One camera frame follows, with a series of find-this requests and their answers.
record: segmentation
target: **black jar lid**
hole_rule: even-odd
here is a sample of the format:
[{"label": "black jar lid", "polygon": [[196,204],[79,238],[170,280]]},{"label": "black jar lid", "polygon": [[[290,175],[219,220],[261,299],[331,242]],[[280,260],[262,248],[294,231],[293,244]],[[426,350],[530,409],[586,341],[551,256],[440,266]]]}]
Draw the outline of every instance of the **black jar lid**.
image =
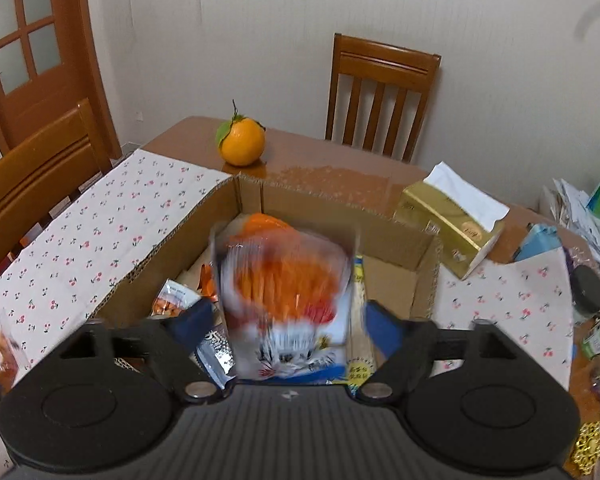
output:
[{"label": "black jar lid", "polygon": [[570,275],[571,293],[576,307],[583,314],[600,311],[600,278],[590,267],[579,265]]}]

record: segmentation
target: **paper stack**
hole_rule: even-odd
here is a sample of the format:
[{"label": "paper stack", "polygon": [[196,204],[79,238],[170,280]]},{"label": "paper stack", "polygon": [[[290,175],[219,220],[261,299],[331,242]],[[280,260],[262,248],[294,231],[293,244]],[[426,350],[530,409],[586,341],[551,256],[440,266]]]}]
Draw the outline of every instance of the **paper stack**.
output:
[{"label": "paper stack", "polygon": [[558,225],[566,227],[587,241],[593,257],[600,265],[600,219],[587,209],[589,195],[563,179],[554,179],[554,184],[557,196],[551,196],[547,189],[544,190],[552,216]]}]

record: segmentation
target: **orange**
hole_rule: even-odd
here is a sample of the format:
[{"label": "orange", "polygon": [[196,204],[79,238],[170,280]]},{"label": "orange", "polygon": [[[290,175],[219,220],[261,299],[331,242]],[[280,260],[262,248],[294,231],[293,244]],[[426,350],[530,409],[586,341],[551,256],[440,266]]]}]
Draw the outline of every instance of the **orange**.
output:
[{"label": "orange", "polygon": [[239,115],[235,109],[231,121],[222,123],[216,132],[220,155],[232,166],[248,166],[264,151],[264,128],[253,119]]}]

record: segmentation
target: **gold tissue box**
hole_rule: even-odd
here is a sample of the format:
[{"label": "gold tissue box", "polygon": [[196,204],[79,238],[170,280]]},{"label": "gold tissue box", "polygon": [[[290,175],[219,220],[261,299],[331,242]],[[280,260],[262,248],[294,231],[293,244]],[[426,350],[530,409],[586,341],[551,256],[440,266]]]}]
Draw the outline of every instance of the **gold tissue box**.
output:
[{"label": "gold tissue box", "polygon": [[447,195],[424,182],[402,191],[394,218],[438,235],[443,243],[442,263],[462,280],[491,251],[504,227],[498,220],[493,231],[485,231]]}]

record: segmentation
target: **cherry print tablecloth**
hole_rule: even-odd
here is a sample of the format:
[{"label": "cherry print tablecloth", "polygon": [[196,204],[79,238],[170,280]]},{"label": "cherry print tablecloth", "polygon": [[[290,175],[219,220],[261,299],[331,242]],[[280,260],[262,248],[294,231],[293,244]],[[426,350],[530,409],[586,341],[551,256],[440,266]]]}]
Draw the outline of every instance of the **cherry print tablecloth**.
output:
[{"label": "cherry print tablecloth", "polygon": [[[562,248],[508,265],[484,260],[464,281],[440,266],[433,319],[466,329],[474,319],[496,322],[565,389],[573,347],[573,307]],[[462,361],[437,363],[435,372]]]},{"label": "cherry print tablecloth", "polygon": [[[0,277],[0,309],[27,368],[227,177],[138,150],[51,222]],[[0,475],[10,467],[0,440]]]}]

